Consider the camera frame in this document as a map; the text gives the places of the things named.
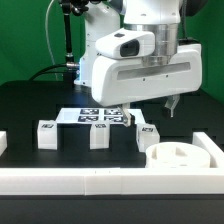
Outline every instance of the green wall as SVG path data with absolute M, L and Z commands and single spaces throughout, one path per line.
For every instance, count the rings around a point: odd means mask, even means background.
M 63 14 L 56 0 L 49 17 L 50 40 L 56 63 L 64 62 Z M 45 37 L 45 14 L 50 0 L 0 1 L 0 84 L 27 80 L 51 65 Z M 223 0 L 209 0 L 187 19 L 188 36 L 203 45 L 202 88 L 224 103 Z M 75 59 L 84 53 L 83 17 L 71 17 Z

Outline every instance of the white plastic housing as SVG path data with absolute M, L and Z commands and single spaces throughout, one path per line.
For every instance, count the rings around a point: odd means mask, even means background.
M 155 125 L 137 124 L 136 141 L 139 152 L 145 152 L 149 146 L 158 144 L 160 136 Z
M 96 50 L 105 57 L 124 59 L 120 54 L 121 46 L 132 40 L 137 40 L 140 48 L 139 53 L 131 57 L 147 56 L 155 50 L 155 35 L 152 32 L 130 31 L 123 28 L 99 39 L 96 42 Z
M 126 0 L 125 24 L 160 25 L 180 22 L 180 0 Z
M 202 82 L 201 45 L 179 46 L 168 65 L 147 67 L 142 58 L 99 57 L 93 67 L 92 96 L 103 106 L 196 91 Z
M 96 40 L 120 28 L 120 16 L 112 8 L 103 3 L 88 4 L 89 10 L 85 17 L 85 53 L 80 59 L 80 78 L 75 84 L 91 87 L 92 67 L 98 56 L 95 48 Z
M 96 121 L 90 129 L 90 149 L 107 149 L 110 141 L 110 122 Z
M 38 149 L 54 149 L 58 147 L 57 122 L 40 120 L 37 130 Z

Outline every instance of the white block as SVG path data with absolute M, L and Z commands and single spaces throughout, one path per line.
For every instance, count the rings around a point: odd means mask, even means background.
M 146 149 L 160 141 L 160 135 L 155 127 L 151 124 L 137 124 L 136 141 L 139 152 L 145 152 Z
M 110 122 L 96 121 L 90 129 L 90 149 L 107 149 L 110 141 Z
M 7 148 L 6 132 L 0 131 L 0 156 Z
M 39 121 L 38 130 L 38 149 L 57 149 L 57 123 L 56 121 Z

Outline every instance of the qr code sticker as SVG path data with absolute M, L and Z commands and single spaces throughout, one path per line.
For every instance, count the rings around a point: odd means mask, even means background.
M 113 123 L 123 123 L 123 117 L 121 117 L 121 116 L 114 116 L 114 117 L 113 116 L 105 116 L 104 120 L 110 121 Z
M 96 124 L 96 128 L 106 128 L 107 126 L 105 124 Z
M 85 114 L 85 115 L 99 114 L 99 109 L 81 109 L 80 114 Z
M 143 128 L 142 131 L 153 132 L 153 128 Z
M 120 112 L 119 109 L 105 109 L 104 114 L 105 115 L 112 115 L 112 116 L 122 115 L 122 113 Z
M 79 116 L 78 122 L 93 122 L 98 121 L 98 116 Z

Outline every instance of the black cable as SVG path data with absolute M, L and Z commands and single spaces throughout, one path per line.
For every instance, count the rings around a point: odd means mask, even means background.
M 39 72 L 37 72 L 36 74 L 34 74 L 30 79 L 29 81 L 33 81 L 35 78 L 37 78 L 38 76 L 44 74 L 45 72 L 49 71 L 49 70 L 52 70 L 54 68 L 65 68 L 66 67 L 66 64 L 57 64 L 57 65 L 52 65 L 52 66 L 49 66 L 47 68 L 44 68 L 42 70 L 40 70 Z
M 183 0 L 182 11 L 181 11 L 183 39 L 187 39 L 186 10 L 187 10 L 187 0 Z

